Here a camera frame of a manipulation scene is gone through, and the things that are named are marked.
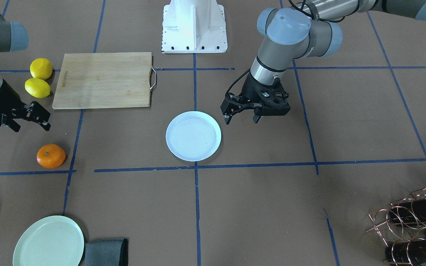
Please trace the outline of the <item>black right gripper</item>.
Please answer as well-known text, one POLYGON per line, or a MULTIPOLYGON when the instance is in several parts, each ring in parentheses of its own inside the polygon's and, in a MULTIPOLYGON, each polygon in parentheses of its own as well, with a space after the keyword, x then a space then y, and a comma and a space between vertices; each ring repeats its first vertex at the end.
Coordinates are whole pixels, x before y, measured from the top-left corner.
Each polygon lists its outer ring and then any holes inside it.
POLYGON ((19 132, 21 126, 14 119, 24 119, 38 123, 45 131, 51 128, 48 122, 51 113, 37 101, 32 101, 32 114, 30 108, 21 101, 19 94, 3 80, 0 87, 0 126, 6 126, 14 132, 19 132))

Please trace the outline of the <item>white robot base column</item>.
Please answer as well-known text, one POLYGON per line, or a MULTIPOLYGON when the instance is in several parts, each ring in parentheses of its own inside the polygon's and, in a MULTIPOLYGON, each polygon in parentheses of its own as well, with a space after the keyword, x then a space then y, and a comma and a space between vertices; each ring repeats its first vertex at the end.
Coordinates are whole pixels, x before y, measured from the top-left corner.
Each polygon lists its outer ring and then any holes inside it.
POLYGON ((216 0, 172 0, 163 7, 161 52, 227 52, 223 5, 216 0))

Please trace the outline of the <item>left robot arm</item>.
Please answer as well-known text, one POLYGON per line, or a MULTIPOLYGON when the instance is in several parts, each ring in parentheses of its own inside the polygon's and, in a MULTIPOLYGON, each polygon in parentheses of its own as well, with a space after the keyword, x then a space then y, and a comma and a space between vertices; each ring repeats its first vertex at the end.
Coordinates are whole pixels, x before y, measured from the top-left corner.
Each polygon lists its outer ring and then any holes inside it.
POLYGON ((257 123, 265 116, 290 110, 282 77, 294 59, 335 53, 343 34, 338 22, 355 13, 380 11, 426 21, 426 0, 304 0, 281 9, 268 8, 258 17, 264 37, 238 95, 228 89, 220 109, 226 124, 244 110, 253 110, 257 123))

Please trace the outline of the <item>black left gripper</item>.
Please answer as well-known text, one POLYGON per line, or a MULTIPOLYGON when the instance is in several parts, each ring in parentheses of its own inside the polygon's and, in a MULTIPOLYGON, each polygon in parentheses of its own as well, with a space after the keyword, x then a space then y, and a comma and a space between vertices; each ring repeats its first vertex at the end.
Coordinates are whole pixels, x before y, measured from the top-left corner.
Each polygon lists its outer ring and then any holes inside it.
POLYGON ((244 72, 226 91, 220 109, 225 116, 226 125, 230 124, 233 115, 244 110, 253 110, 253 122, 258 123, 262 116, 286 115, 291 109, 288 97, 289 93, 284 90, 278 75, 273 76, 272 85, 264 85, 256 81, 249 72, 244 72), (241 93, 231 93, 231 88, 244 76, 246 80, 241 93))

